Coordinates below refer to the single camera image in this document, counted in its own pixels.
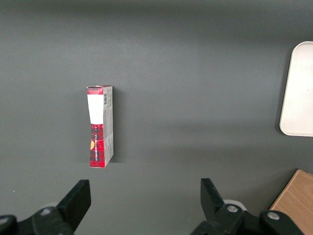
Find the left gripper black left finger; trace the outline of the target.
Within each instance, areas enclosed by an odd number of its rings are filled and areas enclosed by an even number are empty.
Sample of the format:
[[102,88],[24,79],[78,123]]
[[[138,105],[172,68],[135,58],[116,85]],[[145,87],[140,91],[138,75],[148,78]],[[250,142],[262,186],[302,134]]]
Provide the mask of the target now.
[[47,206],[23,221],[0,217],[2,235],[73,235],[91,205],[89,180],[80,180],[56,205]]

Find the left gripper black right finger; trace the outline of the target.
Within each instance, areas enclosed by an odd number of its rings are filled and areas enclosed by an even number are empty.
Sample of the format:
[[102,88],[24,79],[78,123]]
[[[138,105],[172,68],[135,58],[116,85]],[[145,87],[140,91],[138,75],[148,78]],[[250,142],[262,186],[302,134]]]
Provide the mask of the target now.
[[263,211],[254,216],[234,203],[225,203],[209,178],[201,179],[201,206],[206,220],[193,235],[302,235],[286,214]]

